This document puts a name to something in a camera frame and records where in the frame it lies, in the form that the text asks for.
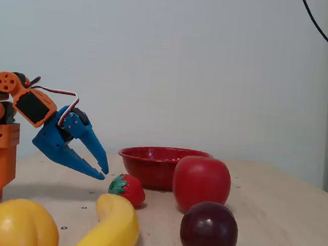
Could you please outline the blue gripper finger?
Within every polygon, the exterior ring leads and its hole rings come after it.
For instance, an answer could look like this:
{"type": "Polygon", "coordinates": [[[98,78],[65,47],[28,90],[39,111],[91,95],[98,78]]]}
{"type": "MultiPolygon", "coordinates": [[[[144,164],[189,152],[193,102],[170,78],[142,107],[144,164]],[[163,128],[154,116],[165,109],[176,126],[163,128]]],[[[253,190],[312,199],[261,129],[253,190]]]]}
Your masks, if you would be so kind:
{"type": "Polygon", "coordinates": [[[77,172],[81,172],[89,177],[104,180],[105,176],[93,168],[84,158],[81,158],[73,149],[68,146],[49,148],[47,157],[55,163],[77,172]]]}
{"type": "Polygon", "coordinates": [[[89,118],[85,113],[70,112],[64,119],[64,128],[74,137],[82,141],[82,144],[96,158],[98,165],[104,174],[109,173],[108,160],[105,150],[94,134],[89,118]]]}

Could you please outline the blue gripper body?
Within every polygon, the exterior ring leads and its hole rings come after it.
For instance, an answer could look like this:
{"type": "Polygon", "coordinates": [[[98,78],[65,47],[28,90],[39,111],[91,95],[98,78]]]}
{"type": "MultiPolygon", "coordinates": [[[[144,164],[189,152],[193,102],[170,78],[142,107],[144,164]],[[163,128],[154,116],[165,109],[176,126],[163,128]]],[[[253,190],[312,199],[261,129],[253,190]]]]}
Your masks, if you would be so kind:
{"type": "Polygon", "coordinates": [[[45,156],[66,157],[72,159],[82,159],[69,143],[74,139],[82,140],[91,131],[91,122],[87,115],[79,108],[72,108],[65,117],[66,120],[59,126],[58,121],[68,106],[61,108],[55,116],[44,124],[32,143],[45,156]]]}

